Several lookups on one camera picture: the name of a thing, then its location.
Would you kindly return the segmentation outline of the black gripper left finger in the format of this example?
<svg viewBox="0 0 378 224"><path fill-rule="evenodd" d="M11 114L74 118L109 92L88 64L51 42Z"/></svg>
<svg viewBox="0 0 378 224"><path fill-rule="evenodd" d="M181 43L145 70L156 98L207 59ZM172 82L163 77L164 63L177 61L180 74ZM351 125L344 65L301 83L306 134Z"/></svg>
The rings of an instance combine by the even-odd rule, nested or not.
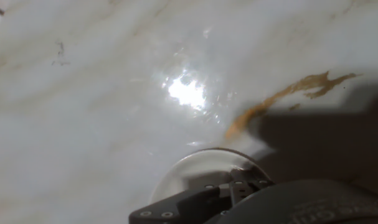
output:
<svg viewBox="0 0 378 224"><path fill-rule="evenodd" d="M216 224L232 208L230 185L185 190L133 211L129 224Z"/></svg>

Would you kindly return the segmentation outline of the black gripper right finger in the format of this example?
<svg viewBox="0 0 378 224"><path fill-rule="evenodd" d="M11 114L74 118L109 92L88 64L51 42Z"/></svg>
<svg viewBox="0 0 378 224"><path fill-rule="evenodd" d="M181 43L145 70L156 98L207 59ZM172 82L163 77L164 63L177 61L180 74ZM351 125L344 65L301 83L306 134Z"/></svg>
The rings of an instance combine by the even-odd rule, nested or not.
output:
<svg viewBox="0 0 378 224"><path fill-rule="evenodd" d="M262 170L258 169L233 169L230 175L232 181L229 183L229 190L232 205L275 184Z"/></svg>

